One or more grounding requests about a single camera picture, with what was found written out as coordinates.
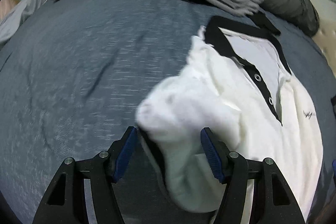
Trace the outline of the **blue patterned bed sheet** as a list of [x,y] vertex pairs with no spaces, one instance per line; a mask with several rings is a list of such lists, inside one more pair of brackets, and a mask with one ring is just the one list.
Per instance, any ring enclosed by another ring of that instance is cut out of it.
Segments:
[[[310,217],[335,192],[335,77],[315,42],[263,11],[281,31],[288,65],[314,101],[322,173]],[[32,223],[62,161],[89,159],[134,125],[137,105],[185,65],[190,37],[213,15],[254,26],[201,2],[48,0],[1,49],[1,192]],[[113,186],[125,223],[207,223],[168,201],[141,145]]]

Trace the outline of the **black garment under grey cloth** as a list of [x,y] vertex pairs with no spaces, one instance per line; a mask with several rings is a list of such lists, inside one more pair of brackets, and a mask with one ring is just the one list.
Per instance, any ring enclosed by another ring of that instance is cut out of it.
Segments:
[[262,11],[258,11],[252,15],[248,15],[248,18],[250,18],[250,20],[252,20],[252,22],[254,22],[256,26],[258,26],[261,29],[269,31],[274,36],[281,35],[281,31],[278,30],[273,25],[273,23],[267,18],[267,16]]

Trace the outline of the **cream tufted headboard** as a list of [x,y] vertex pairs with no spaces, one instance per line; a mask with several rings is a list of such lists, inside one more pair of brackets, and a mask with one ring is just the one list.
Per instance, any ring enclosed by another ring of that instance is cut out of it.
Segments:
[[319,29],[313,41],[335,71],[335,0],[310,0],[319,15]]

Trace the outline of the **white polo shirt black trim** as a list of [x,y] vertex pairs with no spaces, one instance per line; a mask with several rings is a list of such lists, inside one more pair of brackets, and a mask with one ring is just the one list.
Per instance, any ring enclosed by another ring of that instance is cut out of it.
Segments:
[[315,107],[268,31],[213,16],[191,38],[186,65],[156,84],[135,114],[170,199],[184,210],[219,208],[224,185],[201,145],[211,131],[250,160],[273,159],[307,218],[323,158]]

